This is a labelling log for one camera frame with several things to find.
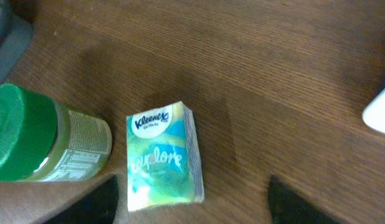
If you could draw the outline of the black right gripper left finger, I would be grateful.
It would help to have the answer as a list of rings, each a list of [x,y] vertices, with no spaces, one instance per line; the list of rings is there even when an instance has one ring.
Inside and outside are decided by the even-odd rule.
[[[113,224],[119,201],[115,175],[44,224]]]

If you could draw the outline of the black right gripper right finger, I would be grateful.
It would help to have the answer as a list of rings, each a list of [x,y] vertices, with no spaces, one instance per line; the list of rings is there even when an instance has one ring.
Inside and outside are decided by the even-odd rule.
[[[267,201],[272,224],[340,224],[295,193],[276,175],[270,177]]]

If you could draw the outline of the teal Kleenex tissue pack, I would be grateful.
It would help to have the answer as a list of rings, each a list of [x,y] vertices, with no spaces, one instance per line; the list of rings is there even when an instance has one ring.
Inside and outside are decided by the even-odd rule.
[[[193,112],[182,101],[126,117],[127,208],[204,201]]]

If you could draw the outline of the green lid jar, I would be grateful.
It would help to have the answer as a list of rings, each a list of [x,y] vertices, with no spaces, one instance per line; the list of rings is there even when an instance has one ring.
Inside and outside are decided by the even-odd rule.
[[[0,182],[76,182],[110,157],[103,119],[12,84],[0,85]]]

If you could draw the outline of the white barcode scanner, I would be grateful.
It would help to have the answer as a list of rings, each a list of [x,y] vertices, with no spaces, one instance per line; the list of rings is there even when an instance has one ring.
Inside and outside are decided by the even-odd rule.
[[[362,119],[370,128],[385,134],[385,87],[365,107]]]

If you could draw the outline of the grey plastic basket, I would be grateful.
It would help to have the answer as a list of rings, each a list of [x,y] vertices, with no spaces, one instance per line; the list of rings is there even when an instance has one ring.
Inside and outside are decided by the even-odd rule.
[[[7,0],[0,0],[0,84],[28,48],[32,24],[15,15]]]

